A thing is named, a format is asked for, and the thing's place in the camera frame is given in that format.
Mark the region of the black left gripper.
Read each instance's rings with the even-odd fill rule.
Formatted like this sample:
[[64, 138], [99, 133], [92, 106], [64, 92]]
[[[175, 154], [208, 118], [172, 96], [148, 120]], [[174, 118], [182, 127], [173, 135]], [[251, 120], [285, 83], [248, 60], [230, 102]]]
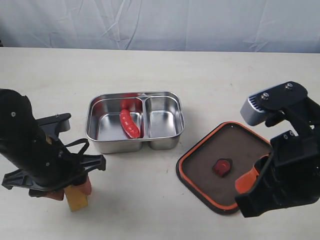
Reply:
[[41, 192], [38, 198], [62, 201], [63, 192], [58, 190], [83, 182], [74, 187], [84, 195], [91, 195], [92, 184], [88, 173], [105, 171], [106, 159], [102, 154], [85, 154], [89, 145], [87, 139], [78, 139], [67, 145], [60, 140], [49, 144], [39, 139], [9, 144], [1, 154], [17, 170], [6, 173], [1, 185], [8, 190], [19, 187]]

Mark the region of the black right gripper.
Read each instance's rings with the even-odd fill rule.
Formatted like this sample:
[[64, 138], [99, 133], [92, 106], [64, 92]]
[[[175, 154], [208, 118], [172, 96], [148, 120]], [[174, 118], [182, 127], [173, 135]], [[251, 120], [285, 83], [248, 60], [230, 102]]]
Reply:
[[270, 140], [271, 152], [235, 181], [235, 201], [245, 218], [305, 206], [320, 199], [320, 106], [311, 98], [269, 113], [270, 128], [288, 121], [288, 130]]

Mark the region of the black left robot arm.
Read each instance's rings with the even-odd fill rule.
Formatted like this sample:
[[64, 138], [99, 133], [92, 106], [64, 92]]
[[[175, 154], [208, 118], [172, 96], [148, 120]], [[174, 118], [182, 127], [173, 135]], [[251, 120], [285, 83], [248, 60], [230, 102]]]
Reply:
[[29, 98], [12, 89], [0, 91], [0, 153], [16, 170], [2, 186], [28, 189], [30, 197], [61, 201], [65, 188], [91, 194], [89, 172], [105, 171], [102, 154], [86, 154], [90, 143], [80, 138], [64, 144], [59, 134], [70, 129], [70, 113], [36, 119]]

